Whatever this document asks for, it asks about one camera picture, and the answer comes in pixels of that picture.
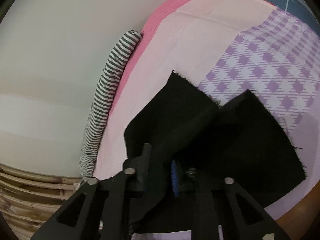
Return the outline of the brown patterned curtain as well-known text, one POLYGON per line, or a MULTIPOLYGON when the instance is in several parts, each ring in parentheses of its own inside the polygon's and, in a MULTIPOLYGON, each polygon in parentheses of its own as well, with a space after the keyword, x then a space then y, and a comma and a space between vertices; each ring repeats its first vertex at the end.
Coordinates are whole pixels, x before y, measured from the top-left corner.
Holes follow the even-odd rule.
POLYGON ((18 239, 30 239, 72 196, 80 180, 1 164, 1 214, 18 239))

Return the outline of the wooden bed frame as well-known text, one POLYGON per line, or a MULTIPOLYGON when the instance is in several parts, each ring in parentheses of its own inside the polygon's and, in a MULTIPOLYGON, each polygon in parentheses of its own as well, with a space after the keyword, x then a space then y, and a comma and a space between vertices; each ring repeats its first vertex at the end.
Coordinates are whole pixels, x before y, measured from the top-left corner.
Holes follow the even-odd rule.
POLYGON ((319 213, 319 193, 309 192, 295 207, 276 220, 290 239, 301 239, 319 213))

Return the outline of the pink purple bedsheet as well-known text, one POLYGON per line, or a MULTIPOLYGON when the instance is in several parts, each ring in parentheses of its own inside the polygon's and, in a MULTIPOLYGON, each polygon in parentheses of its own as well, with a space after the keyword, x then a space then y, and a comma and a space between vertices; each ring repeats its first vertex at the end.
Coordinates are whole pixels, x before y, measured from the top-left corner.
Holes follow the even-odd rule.
POLYGON ((265 0, 167 0, 147 20, 105 128, 94 174, 115 175, 124 131, 176 70, 221 103, 253 90, 288 133, 307 178, 267 207, 279 219, 319 193, 319 22, 265 0))

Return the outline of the black pants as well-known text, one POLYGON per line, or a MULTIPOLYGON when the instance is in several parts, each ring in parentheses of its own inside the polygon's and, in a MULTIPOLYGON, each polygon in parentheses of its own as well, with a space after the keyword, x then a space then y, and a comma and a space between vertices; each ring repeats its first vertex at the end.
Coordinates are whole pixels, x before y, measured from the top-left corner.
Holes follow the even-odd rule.
MULTIPOLYGON (((153 157, 171 178, 174 160, 185 169, 199 161, 225 161, 239 184, 264 208, 305 180, 294 146, 273 115, 249 90, 223 106, 172 73, 165 86, 124 132, 127 159, 151 145, 153 157)), ((139 219, 131 203, 130 233, 171 231, 174 194, 169 191, 139 219)))

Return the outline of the striped grey white blanket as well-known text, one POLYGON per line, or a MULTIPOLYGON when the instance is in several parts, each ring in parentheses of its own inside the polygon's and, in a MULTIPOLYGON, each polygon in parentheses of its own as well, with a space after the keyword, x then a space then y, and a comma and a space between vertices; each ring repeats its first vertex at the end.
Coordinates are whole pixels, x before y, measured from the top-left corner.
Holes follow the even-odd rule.
POLYGON ((95 88, 80 148, 79 168, 84 179, 93 175, 100 142, 126 65, 143 34, 127 31, 111 50, 95 88))

